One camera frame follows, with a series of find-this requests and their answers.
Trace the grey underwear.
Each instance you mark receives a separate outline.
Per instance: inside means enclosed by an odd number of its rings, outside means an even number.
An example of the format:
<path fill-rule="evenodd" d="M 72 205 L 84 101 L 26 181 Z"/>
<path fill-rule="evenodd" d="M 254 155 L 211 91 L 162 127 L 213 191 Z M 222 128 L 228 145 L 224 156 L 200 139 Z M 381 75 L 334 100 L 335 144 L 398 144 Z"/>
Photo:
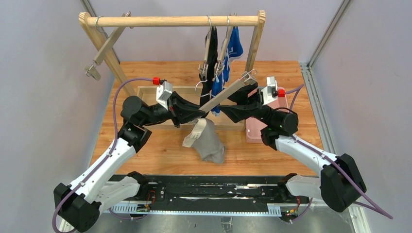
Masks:
<path fill-rule="evenodd" d="M 195 149 L 202 161 L 216 164 L 224 162 L 225 145 L 216 133 L 214 122 L 208 118 L 195 120 L 194 127 L 184 138 L 182 146 Z"/>

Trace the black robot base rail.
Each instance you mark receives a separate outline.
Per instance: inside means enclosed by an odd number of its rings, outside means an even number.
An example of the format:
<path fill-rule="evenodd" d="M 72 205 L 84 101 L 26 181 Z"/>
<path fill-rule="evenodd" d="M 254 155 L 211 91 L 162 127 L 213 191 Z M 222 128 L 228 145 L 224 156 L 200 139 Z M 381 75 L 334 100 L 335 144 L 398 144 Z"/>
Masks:
<path fill-rule="evenodd" d="M 308 197 L 286 198 L 281 176 L 148 175 L 145 195 L 111 207 L 118 215 L 284 216 L 304 210 Z"/>

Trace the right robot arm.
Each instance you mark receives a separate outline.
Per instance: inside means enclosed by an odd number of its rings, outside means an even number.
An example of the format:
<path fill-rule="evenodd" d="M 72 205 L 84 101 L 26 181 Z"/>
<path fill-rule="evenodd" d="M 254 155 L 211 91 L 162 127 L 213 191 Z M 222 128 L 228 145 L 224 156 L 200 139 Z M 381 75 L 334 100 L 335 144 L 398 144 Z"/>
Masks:
<path fill-rule="evenodd" d="M 360 197 L 365 197 L 367 187 L 354 158 L 346 153 L 336 155 L 322 150 L 297 136 L 298 114 L 291 108 L 272 108 L 270 103 L 286 96 L 284 89 L 272 85 L 256 88 L 249 94 L 248 85 L 236 91 L 229 99 L 233 105 L 219 105 L 234 123 L 254 118 L 265 127 L 260 129 L 264 145 L 294 157 L 316 173 L 305 177 L 290 173 L 278 183 L 284 200 L 304 196 L 323 200 L 329 208 L 343 212 Z"/>

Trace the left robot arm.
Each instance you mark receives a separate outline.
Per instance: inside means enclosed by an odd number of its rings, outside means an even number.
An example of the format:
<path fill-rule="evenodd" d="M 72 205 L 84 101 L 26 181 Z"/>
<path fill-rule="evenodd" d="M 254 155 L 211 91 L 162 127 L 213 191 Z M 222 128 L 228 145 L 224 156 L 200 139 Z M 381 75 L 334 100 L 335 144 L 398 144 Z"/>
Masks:
<path fill-rule="evenodd" d="M 176 92 L 169 93 L 156 104 L 148 105 L 138 96 L 127 97 L 121 110 L 123 124 L 115 129 L 114 139 L 106 151 L 86 171 L 69 184 L 59 183 L 53 190 L 54 223 L 61 217 L 72 232 L 90 230 L 100 215 L 118 202 L 148 193 L 148 180 L 136 171 L 116 184 L 106 182 L 147 143 L 152 132 L 147 126 L 171 120 L 176 127 L 202 117 L 201 106 L 185 100 Z"/>

